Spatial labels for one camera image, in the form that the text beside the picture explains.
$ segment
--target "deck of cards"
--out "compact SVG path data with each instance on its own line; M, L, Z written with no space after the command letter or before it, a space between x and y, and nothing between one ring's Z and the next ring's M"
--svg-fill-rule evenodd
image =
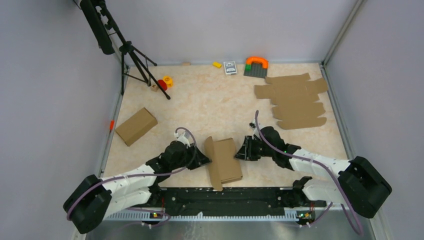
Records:
M237 74L236 62L235 61L225 61L224 70L226 75Z

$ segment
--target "red disc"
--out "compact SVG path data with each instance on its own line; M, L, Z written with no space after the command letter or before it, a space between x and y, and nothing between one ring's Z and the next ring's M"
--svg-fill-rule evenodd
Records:
M162 79L158 80L157 83L163 88L163 90L166 91L168 89L167 84Z

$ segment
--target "table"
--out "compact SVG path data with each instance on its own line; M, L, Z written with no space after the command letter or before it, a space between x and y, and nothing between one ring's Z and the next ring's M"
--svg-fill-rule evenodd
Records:
M156 66L149 68L161 79L171 76L174 85L166 92L153 92L144 82L128 78L116 126L122 124L141 108L147 108L156 117L158 125L130 147L114 134L104 176L113 176L137 168L158 156L174 138L177 127L193 132L199 149L212 136L214 140L233 138L237 150L244 137L251 135L249 123L259 110L258 121L273 126L286 143L327 157L346 159L334 112L326 92L319 94L325 108L327 122L321 127L283 130L276 125L269 99L256 99L254 85L263 85L263 78L243 76L244 65L237 65L237 75L225 75L223 68L212 65ZM318 63L270 64L269 77L309 73L312 80L321 78ZM141 78L132 67L130 75ZM278 167L271 158L259 161L240 161L242 180L224 184L224 187L286 187L304 174ZM211 187L206 167L185 170L159 184L161 187Z

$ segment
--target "orange arch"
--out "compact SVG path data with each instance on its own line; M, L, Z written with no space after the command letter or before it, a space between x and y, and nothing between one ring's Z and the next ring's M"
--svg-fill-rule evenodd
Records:
M263 57L259 57L259 56L248 57L246 60L246 64L252 64L252 63L262 64L262 68L264 69L268 68L268 60L266 60Z

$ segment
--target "white wall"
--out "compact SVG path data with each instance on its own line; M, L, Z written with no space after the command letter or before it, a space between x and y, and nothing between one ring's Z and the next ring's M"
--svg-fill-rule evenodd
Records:
M358 155L393 188L394 239L423 239L424 1L367 1L328 66Z
M158 64L321 61L355 0L107 0L128 41Z
M71 0L0 8L0 239L70 239L62 204L95 172L120 89Z

